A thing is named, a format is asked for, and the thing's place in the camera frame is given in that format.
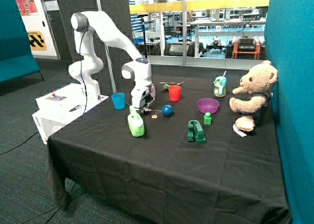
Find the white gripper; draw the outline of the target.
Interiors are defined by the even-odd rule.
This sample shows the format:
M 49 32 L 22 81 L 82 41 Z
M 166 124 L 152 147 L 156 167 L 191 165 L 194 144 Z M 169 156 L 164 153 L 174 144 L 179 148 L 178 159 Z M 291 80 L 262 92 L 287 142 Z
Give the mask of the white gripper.
M 146 112 L 151 112 L 149 108 L 142 109 L 143 107 L 149 107 L 155 101 L 156 89 L 153 84 L 149 86 L 135 85 L 134 89 L 131 91 L 132 96 L 132 106 L 136 109 L 140 109 L 139 113 L 144 114 Z

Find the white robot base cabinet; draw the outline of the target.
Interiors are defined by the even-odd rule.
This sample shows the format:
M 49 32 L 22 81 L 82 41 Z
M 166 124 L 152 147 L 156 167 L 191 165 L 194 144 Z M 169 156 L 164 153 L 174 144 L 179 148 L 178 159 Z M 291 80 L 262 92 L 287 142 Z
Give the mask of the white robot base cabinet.
M 44 144 L 48 138 L 68 125 L 83 113 L 92 109 L 108 96 L 101 95 L 95 100 L 86 100 L 81 84 L 71 83 L 36 99 L 39 110 L 32 114 Z M 77 105 L 82 107 L 76 111 L 69 110 Z

